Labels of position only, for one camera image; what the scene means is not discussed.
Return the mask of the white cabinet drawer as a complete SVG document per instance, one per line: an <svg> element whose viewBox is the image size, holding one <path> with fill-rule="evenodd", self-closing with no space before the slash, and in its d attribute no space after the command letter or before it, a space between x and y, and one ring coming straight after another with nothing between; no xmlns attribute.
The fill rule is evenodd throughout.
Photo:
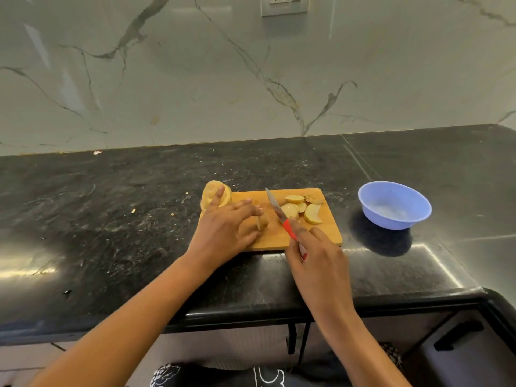
<svg viewBox="0 0 516 387"><path fill-rule="evenodd" d="M454 351L435 351L433 344L455 325L479 320L484 331ZM402 357L413 387L516 387L516 354L476 310L446 316Z"/></svg>

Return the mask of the person's right forearm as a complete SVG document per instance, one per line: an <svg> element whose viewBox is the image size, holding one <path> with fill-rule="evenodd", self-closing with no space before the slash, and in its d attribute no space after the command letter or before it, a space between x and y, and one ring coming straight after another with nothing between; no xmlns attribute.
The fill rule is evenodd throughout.
<svg viewBox="0 0 516 387"><path fill-rule="evenodd" d="M353 308L316 308L312 315L352 387L412 387Z"/></svg>

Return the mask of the person's right hand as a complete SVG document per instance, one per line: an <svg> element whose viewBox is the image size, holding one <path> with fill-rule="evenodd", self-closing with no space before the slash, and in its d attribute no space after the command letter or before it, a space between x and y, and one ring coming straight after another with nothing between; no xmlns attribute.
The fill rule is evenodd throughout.
<svg viewBox="0 0 516 387"><path fill-rule="evenodd" d="M296 220L289 221L298 241L307 252L306 260L302 261L301 272L292 276L311 314L316 308L330 306L350 307L355 310L347 255L338 245L334 248L310 247L309 230ZM298 248L297 241L291 239L288 248Z"/></svg>

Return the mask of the potato piece being cut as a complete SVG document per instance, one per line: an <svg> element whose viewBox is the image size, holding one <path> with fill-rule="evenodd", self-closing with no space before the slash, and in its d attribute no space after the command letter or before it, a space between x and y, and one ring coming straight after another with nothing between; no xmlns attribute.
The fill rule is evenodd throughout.
<svg viewBox="0 0 516 387"><path fill-rule="evenodd" d="M245 219L239 226L238 234L243 236L256 231L261 233L268 227L268 224L269 217L267 213L264 213L261 216L251 216Z"/></svg>

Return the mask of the large potato half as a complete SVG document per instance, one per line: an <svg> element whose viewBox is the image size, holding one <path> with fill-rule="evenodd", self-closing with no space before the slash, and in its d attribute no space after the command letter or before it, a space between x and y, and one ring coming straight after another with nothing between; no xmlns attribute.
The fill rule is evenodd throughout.
<svg viewBox="0 0 516 387"><path fill-rule="evenodd" d="M220 188L224 187L224 193L220 199L219 207L224 207L232 202L232 190L228 185L220 181L209 181L203 190L201 198L201 211L204 212L211 204L214 196Z"/></svg>

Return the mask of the blue plastic bowl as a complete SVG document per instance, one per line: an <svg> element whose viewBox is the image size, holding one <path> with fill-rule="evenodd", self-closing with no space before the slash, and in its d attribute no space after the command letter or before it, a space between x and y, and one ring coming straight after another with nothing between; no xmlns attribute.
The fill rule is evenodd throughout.
<svg viewBox="0 0 516 387"><path fill-rule="evenodd" d="M365 217L387 230L407 230L432 214L425 196L396 182L366 183L358 189L358 200Z"/></svg>

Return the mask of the black garment with white print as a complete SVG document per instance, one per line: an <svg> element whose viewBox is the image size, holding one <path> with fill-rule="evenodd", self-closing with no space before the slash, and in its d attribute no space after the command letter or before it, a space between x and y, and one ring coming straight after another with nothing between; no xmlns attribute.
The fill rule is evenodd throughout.
<svg viewBox="0 0 516 387"><path fill-rule="evenodd" d="M386 351L379 345L401 371L401 357L396 351ZM149 387L352 387L352 383L339 358L330 351L326 357L286 369L255 366L228 371L170 363L155 371Z"/></svg>

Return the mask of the person's left hand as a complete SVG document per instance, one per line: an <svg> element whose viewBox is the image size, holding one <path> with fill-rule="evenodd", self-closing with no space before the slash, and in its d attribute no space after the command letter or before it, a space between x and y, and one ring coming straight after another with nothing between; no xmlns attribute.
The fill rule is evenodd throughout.
<svg viewBox="0 0 516 387"><path fill-rule="evenodd" d="M229 203L217 210L205 210L190 241L185 259L196 266L196 271L211 275L216 269L246 249L238 249L239 226L245 219L238 218L238 208L254 205L252 200Z"/></svg>

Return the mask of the white wall socket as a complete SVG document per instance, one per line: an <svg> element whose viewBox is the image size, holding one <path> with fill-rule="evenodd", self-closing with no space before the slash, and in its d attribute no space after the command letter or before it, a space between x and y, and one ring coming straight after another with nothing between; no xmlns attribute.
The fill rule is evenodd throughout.
<svg viewBox="0 0 516 387"><path fill-rule="evenodd" d="M261 16L307 13L310 0L261 0Z"/></svg>

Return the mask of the red handled kitchen knife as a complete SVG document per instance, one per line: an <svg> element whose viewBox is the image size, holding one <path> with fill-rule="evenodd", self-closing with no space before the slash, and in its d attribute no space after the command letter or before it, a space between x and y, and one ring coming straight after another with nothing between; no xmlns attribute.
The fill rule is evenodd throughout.
<svg viewBox="0 0 516 387"><path fill-rule="evenodd" d="M269 199L269 201L270 201L270 203L271 203L271 205L272 205L276 215L278 216L279 220L281 221L282 227L287 231L287 233L288 233L288 235L290 236L291 239L297 241L299 252L300 252L300 255L301 255L301 259L303 261L305 261L306 258L307 258L306 249L298 241L297 236L296 236L296 234L294 233L294 231L292 229L291 223L289 221L289 217L287 217L286 213L280 207L278 201L276 200L274 195L271 193L271 191L268 188L265 188L265 191L267 193L268 199Z"/></svg>

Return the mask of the person's left forearm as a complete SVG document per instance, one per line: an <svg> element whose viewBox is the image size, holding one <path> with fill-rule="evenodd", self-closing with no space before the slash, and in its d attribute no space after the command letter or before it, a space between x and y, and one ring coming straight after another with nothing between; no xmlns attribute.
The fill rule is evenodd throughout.
<svg viewBox="0 0 516 387"><path fill-rule="evenodd" d="M215 271L188 252L39 372L29 387L125 387L165 326Z"/></svg>

